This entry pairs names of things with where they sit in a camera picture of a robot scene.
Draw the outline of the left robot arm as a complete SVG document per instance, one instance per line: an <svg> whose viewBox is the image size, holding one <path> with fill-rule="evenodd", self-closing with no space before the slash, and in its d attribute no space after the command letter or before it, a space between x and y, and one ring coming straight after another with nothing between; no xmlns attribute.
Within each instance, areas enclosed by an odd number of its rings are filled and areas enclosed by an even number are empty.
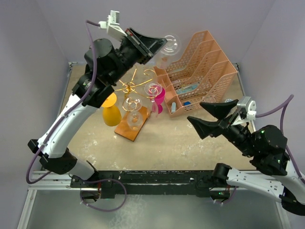
<svg viewBox="0 0 305 229"><path fill-rule="evenodd" d="M69 173L87 187L98 182L98 172L89 162L78 159L68 144L84 122L113 93L116 83L136 63L146 64L167 43L165 38L144 36L127 28L120 47L106 38L93 41L85 53L85 74L72 89L68 102L49 130L28 147L40 157L41 165L56 174Z"/></svg>

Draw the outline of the light blue small bottle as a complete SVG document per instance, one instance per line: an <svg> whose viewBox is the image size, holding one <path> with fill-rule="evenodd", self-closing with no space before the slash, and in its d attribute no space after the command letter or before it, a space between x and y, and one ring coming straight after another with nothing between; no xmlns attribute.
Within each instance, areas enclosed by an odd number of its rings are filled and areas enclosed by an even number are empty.
<svg viewBox="0 0 305 229"><path fill-rule="evenodd" d="M177 105L176 105L176 102L172 102L171 104L171 113L175 113L177 110Z"/></svg>

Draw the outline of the pink plastic wine glass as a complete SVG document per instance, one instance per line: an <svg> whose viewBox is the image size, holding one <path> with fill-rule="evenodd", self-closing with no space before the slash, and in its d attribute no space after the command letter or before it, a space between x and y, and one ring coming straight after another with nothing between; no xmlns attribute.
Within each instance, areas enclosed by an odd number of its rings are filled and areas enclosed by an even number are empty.
<svg viewBox="0 0 305 229"><path fill-rule="evenodd" d="M152 112L156 113L157 115L163 111L162 103L165 99L165 89L162 88L162 92L155 97L154 101L152 102Z"/></svg>

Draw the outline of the clear champagne flute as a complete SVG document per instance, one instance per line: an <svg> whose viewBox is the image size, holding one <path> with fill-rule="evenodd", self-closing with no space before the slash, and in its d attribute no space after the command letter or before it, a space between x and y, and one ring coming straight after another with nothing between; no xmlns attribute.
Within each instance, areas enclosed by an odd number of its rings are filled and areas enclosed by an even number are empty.
<svg viewBox="0 0 305 229"><path fill-rule="evenodd" d="M147 83L144 90L147 94L148 102L147 102L147 108L148 108L148 114L149 117L156 118L158 114L152 112L152 102L154 101L155 97L158 96L162 92L162 86L159 83L156 82L150 82Z"/></svg>

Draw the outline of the yellow plastic wine glass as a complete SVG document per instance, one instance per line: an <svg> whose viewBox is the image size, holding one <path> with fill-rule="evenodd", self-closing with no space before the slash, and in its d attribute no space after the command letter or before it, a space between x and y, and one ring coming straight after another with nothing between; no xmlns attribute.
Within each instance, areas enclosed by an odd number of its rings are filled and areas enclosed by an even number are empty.
<svg viewBox="0 0 305 229"><path fill-rule="evenodd" d="M122 116L116 102L117 96L112 93L102 104L102 116L107 126L117 126L121 122Z"/></svg>

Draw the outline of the clear wine glass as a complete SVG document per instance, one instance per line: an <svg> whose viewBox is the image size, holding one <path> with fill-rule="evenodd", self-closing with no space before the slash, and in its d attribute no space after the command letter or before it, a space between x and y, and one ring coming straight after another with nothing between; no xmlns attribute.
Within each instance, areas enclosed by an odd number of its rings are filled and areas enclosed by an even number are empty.
<svg viewBox="0 0 305 229"><path fill-rule="evenodd" d="M129 128L138 130L143 122L143 117L140 113L140 109L142 108L141 99L137 96L129 96L124 100L122 107L128 113L127 124Z"/></svg>
<svg viewBox="0 0 305 229"><path fill-rule="evenodd" d="M179 36L174 33L165 35L165 39L167 43L160 49L156 57L156 66L159 69L169 67L182 46Z"/></svg>

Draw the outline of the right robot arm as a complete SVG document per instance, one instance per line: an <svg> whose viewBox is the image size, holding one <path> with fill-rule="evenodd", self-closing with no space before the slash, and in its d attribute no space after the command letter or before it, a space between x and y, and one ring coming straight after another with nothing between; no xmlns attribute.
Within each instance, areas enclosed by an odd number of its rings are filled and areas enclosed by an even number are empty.
<svg viewBox="0 0 305 229"><path fill-rule="evenodd" d="M250 158L256 170L272 177L272 180L247 175L224 163L218 163L212 173L212 182L238 186L260 193L281 203L282 207L295 215L305 214L305 184L301 173L289 155L287 138L275 125L266 125L250 132L248 124L256 118L256 102L246 96L241 101L228 103L200 102L200 106L217 120L214 122L188 116L201 139L222 135L243 156Z"/></svg>

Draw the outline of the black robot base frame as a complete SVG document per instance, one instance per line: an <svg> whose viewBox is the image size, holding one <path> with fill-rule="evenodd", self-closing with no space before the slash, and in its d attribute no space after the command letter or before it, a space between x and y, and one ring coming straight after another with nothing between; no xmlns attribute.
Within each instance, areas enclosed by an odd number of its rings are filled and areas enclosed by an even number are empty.
<svg viewBox="0 0 305 229"><path fill-rule="evenodd" d="M100 198L116 195L192 195L200 198L211 196L214 188L228 185L228 172L232 169L224 163L216 164L214 170L131 170L97 171L93 178L82 181L71 176L72 188L98 188Z"/></svg>

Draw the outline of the orange plastic file organizer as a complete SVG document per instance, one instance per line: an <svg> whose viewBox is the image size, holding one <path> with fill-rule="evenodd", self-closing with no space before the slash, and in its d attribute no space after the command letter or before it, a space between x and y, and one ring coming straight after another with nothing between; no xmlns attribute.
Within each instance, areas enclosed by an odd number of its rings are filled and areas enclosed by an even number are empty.
<svg viewBox="0 0 305 229"><path fill-rule="evenodd" d="M154 70L157 82L165 89L164 105L170 118L199 109L200 102L221 102L237 75L209 31L195 33L179 60L166 69L155 66ZM172 102L177 105L173 114Z"/></svg>

